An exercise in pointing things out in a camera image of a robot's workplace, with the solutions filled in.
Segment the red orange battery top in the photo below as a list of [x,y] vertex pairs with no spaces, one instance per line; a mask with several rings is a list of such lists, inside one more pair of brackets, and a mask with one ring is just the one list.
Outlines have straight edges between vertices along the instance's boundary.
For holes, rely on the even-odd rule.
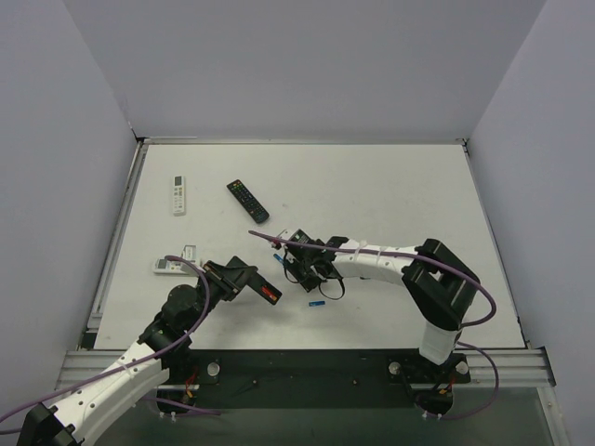
[[266,287],[263,287],[263,288],[261,289],[261,291],[262,291],[262,292],[264,293],[264,295],[265,295],[265,296],[267,296],[269,299],[272,299],[272,300],[276,300],[276,299],[277,299],[277,295],[275,295],[275,294],[274,294],[274,293],[273,293],[271,290],[269,290],[268,288],[266,288]]

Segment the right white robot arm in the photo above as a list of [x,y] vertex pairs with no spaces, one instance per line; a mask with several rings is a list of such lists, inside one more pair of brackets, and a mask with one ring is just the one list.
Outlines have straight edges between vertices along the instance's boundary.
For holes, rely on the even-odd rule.
[[436,365],[447,362],[477,293],[468,279],[479,278],[443,243],[427,239],[396,248],[343,236],[324,242],[303,230],[284,230],[280,237],[284,272],[308,292],[330,281],[344,290],[352,278],[404,286],[426,320],[419,355]]

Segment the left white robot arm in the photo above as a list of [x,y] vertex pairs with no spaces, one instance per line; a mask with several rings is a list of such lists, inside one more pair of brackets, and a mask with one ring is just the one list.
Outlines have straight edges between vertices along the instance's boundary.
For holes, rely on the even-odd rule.
[[188,376],[191,334],[219,302],[232,301],[250,285],[258,268],[178,261],[196,273],[197,283],[172,288],[139,339],[101,374],[70,387],[51,406],[30,404],[19,445],[93,445],[152,389]]

